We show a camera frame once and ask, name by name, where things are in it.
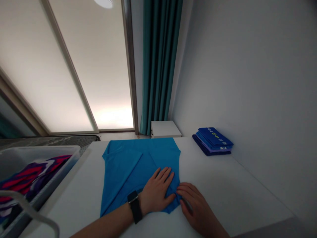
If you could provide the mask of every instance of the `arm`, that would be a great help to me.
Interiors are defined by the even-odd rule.
[[[180,183],[177,193],[185,198],[192,206],[189,208],[184,200],[181,200],[183,214],[189,224],[202,236],[213,238],[230,238],[216,216],[210,209],[203,195],[191,183]]]
[[[171,168],[158,168],[139,194],[140,208],[143,217],[149,212],[158,212],[166,208],[176,197],[175,194],[165,198],[168,186],[171,184],[174,172]],[[112,238],[121,235],[132,223],[133,215],[129,203],[111,213],[99,218],[86,226],[71,238]]]

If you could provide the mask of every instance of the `floor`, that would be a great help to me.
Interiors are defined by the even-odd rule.
[[[150,136],[137,136],[135,132],[99,133],[94,135],[99,136],[101,141],[150,138]]]

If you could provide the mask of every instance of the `sliding door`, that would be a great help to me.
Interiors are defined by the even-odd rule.
[[[39,0],[1,0],[0,67],[49,133],[92,132]]]
[[[120,0],[0,1],[0,70],[50,135],[134,130]]]
[[[49,3],[98,128],[133,129],[121,1]]]

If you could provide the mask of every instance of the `teal curtain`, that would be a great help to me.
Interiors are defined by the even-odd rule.
[[[20,137],[23,134],[0,113],[0,139]]]
[[[140,133],[166,121],[171,100],[182,0],[144,0],[143,104]]]

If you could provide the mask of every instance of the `ceiling light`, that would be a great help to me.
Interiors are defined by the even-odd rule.
[[[95,0],[95,2],[103,8],[113,8],[112,0]]]

